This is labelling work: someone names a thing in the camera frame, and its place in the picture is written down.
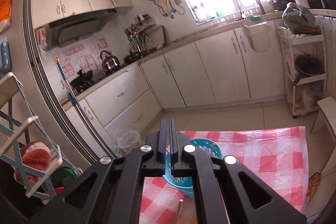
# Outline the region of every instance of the range hood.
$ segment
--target range hood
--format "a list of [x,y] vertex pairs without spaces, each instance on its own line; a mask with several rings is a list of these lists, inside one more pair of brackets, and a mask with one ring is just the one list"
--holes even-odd
[[62,18],[43,26],[47,32],[47,50],[64,47],[101,31],[116,12],[116,9],[88,12]]

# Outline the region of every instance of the orange bag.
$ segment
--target orange bag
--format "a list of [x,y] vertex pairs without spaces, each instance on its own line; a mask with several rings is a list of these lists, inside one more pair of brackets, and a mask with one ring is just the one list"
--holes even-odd
[[11,26],[11,10],[13,0],[0,0],[0,33]]

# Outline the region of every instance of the kettle handle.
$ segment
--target kettle handle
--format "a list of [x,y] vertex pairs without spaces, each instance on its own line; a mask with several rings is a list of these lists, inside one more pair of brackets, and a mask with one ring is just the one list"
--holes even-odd
[[102,60],[103,60],[103,58],[101,57],[101,54],[102,54],[103,52],[105,52],[105,53],[107,53],[108,55],[111,55],[111,56],[112,56],[112,54],[110,54],[110,53],[107,52],[107,51],[101,51],[101,52],[100,52],[100,59],[102,59]]

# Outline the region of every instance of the green plastic bag of vegetables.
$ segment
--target green plastic bag of vegetables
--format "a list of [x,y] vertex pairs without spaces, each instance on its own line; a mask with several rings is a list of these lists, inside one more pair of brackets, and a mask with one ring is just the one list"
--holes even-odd
[[314,15],[306,7],[293,2],[287,4],[282,19],[289,29],[295,33],[317,27]]

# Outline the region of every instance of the plaid cloth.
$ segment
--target plaid cloth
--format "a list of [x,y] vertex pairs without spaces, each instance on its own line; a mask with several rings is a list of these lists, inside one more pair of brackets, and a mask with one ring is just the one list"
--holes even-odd
[[[190,139],[215,141],[223,156],[233,155],[298,211],[303,209],[308,189],[308,152],[305,127],[242,132],[191,132]],[[179,223],[196,214],[194,200],[164,178],[146,178],[142,194],[140,224],[171,224],[179,200],[183,206]]]

